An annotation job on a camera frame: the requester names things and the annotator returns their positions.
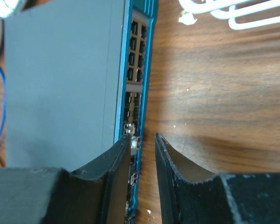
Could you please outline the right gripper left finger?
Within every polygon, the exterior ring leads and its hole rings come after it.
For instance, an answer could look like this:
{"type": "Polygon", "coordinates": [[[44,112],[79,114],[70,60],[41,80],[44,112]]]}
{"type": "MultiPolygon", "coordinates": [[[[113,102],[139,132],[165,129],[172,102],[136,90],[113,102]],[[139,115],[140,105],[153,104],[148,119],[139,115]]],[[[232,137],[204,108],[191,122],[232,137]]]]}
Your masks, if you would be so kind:
{"type": "Polygon", "coordinates": [[[69,172],[0,168],[0,224],[122,224],[131,136],[69,172]]]}

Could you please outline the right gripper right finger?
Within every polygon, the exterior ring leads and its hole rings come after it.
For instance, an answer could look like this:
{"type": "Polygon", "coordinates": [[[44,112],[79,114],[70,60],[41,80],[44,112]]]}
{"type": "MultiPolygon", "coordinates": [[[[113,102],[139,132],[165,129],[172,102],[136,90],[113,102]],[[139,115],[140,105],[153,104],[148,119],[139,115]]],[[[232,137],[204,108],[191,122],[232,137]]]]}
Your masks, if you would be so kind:
{"type": "Polygon", "coordinates": [[[212,173],[159,133],[155,159],[164,224],[280,224],[280,173],[212,173]]]}

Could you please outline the black network switch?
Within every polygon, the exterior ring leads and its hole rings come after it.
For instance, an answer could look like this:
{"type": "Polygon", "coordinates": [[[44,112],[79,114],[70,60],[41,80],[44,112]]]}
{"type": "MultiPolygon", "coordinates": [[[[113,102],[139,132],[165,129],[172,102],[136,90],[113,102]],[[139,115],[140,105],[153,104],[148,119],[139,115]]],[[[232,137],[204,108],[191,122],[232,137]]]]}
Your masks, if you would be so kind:
{"type": "Polygon", "coordinates": [[[73,171],[131,136],[136,223],[156,0],[52,0],[5,20],[6,166],[73,171]]]}

